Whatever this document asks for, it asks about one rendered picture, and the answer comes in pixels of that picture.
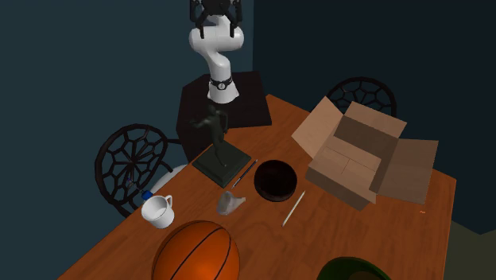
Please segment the brown wooden table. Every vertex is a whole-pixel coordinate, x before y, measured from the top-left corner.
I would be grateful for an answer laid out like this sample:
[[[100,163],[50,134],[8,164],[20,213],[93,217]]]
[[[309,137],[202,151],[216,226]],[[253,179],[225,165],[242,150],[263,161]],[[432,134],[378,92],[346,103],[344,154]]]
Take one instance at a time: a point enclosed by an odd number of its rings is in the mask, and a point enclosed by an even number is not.
[[[258,162],[289,163],[298,176],[295,194],[281,203],[264,200],[248,172],[233,190],[246,201],[221,216],[216,205],[223,190],[187,166],[160,190],[173,198],[173,226],[210,220],[226,228],[238,247],[239,280],[316,280],[321,268],[339,256],[366,259],[392,280],[442,280],[455,179],[433,171],[424,204],[380,196],[357,211],[305,179],[310,157],[292,135],[307,112],[272,95],[266,100],[272,124],[232,129],[227,140]]]

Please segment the dark green round object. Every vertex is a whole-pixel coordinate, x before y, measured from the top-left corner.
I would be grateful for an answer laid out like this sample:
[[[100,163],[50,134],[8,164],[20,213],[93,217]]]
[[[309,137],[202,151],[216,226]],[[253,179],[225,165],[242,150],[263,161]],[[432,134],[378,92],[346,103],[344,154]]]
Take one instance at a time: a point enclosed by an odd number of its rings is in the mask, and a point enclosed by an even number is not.
[[[316,280],[392,280],[384,271],[365,259],[337,257],[327,262]]]

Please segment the black lattice-back chair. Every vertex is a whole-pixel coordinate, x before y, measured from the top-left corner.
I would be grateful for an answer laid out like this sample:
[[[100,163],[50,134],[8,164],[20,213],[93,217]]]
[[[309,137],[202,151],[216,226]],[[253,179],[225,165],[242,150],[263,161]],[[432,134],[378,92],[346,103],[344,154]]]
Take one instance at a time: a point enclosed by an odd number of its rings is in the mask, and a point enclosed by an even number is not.
[[[138,209],[151,192],[147,185],[163,167],[170,145],[180,140],[168,138],[154,126],[130,124],[114,132],[100,147],[95,159],[95,181],[100,193],[123,217]]]
[[[358,76],[339,82],[327,97],[345,112],[352,102],[362,104],[393,117],[397,116],[397,102],[389,87],[376,79]]]

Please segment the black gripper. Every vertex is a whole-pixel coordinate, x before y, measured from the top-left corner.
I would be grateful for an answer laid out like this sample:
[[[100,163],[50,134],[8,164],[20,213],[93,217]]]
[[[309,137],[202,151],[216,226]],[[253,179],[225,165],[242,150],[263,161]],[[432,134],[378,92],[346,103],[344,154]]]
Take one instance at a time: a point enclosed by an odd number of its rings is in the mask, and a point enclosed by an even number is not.
[[[234,15],[231,14],[229,8],[234,7]],[[202,8],[200,15],[197,15],[197,10]],[[242,2],[241,0],[190,0],[190,21],[195,23],[196,28],[200,32],[200,38],[204,39],[203,23],[207,16],[224,16],[230,21],[230,37],[234,38],[234,30],[238,27],[238,23],[242,21]]]

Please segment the open cardboard box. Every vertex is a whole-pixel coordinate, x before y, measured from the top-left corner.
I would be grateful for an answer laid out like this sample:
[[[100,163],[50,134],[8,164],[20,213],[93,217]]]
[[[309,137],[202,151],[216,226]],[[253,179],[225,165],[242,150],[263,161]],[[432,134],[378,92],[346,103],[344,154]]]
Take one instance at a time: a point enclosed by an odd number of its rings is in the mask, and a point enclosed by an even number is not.
[[[311,156],[305,177],[361,211],[377,196],[425,202],[438,143],[402,138],[406,123],[353,102],[341,112],[324,97],[294,131]]]

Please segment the dark robot stand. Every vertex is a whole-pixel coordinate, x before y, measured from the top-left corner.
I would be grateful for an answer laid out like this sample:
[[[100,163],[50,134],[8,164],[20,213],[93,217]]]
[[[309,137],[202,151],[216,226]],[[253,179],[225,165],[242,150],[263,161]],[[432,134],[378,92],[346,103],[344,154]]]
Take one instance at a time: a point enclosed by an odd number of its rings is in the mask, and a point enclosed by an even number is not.
[[[176,132],[188,161],[193,161],[211,144],[207,128],[195,129],[190,121],[205,118],[209,104],[228,114],[230,128],[270,126],[272,119],[258,71],[235,72],[239,96],[232,102],[217,104],[207,97],[210,76],[204,74],[183,86],[176,121]]]

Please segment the orange basketball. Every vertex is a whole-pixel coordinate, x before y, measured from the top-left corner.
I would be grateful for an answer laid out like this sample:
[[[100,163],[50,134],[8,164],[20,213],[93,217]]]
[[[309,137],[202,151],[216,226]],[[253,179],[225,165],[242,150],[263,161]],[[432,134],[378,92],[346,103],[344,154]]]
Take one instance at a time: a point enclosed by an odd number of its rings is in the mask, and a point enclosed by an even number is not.
[[[151,280],[238,280],[236,242],[222,226],[192,221],[172,231],[155,254]]]

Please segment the white bottle with blue cap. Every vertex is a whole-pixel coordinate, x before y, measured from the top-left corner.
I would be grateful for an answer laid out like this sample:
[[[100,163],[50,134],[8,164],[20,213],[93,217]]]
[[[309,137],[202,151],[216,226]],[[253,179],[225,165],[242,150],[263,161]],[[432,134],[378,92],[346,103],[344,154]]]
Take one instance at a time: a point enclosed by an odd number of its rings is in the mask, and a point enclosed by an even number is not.
[[[143,200],[148,200],[151,196],[153,196],[158,190],[160,190],[165,184],[167,184],[173,177],[175,177],[185,165],[178,165],[177,167],[172,169],[172,172],[167,172],[163,175],[150,190],[143,190],[141,192],[141,198]]]

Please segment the black bowl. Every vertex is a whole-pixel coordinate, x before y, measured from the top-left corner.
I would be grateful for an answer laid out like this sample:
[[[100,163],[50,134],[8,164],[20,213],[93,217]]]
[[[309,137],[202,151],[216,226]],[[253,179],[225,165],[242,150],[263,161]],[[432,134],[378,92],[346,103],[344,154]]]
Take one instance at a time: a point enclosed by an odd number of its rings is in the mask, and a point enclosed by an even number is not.
[[[261,163],[254,174],[254,187],[258,194],[271,202],[290,198],[297,185],[297,175],[284,161],[268,160]]]

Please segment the dark pen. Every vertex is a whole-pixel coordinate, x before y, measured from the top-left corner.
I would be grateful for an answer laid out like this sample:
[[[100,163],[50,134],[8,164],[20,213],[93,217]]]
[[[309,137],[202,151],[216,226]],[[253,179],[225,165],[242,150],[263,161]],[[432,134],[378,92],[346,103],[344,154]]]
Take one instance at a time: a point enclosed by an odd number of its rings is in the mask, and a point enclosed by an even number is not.
[[[244,178],[245,175],[258,163],[258,159],[254,160],[250,166],[244,171],[244,173],[236,180],[236,182],[231,186],[231,189],[234,189],[235,186]]]

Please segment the dark figure statue on base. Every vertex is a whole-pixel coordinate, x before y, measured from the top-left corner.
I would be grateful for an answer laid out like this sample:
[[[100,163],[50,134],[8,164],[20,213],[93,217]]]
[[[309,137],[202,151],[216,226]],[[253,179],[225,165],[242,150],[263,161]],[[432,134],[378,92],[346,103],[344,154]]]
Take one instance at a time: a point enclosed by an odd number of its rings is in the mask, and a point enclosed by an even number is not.
[[[199,121],[191,121],[194,128],[207,127],[212,146],[205,150],[192,165],[213,180],[221,188],[239,173],[251,160],[251,156],[231,145],[224,139],[228,132],[227,113],[207,105],[207,116]]]

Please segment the white mug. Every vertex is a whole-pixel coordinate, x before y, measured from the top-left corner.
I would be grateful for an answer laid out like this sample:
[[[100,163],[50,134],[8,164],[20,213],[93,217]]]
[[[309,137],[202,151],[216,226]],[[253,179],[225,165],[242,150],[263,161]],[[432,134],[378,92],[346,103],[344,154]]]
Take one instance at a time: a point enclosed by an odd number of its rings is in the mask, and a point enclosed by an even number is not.
[[[174,221],[172,196],[151,196],[141,207],[142,217],[155,228],[167,228]]]

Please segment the grey crumpled object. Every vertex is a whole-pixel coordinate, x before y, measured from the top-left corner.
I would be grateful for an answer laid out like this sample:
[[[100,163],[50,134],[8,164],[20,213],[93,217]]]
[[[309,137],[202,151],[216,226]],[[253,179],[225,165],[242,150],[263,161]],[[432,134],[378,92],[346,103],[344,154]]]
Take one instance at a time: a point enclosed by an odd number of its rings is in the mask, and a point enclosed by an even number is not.
[[[232,192],[226,191],[219,198],[216,211],[222,216],[227,216],[245,201],[245,197],[236,197]]]

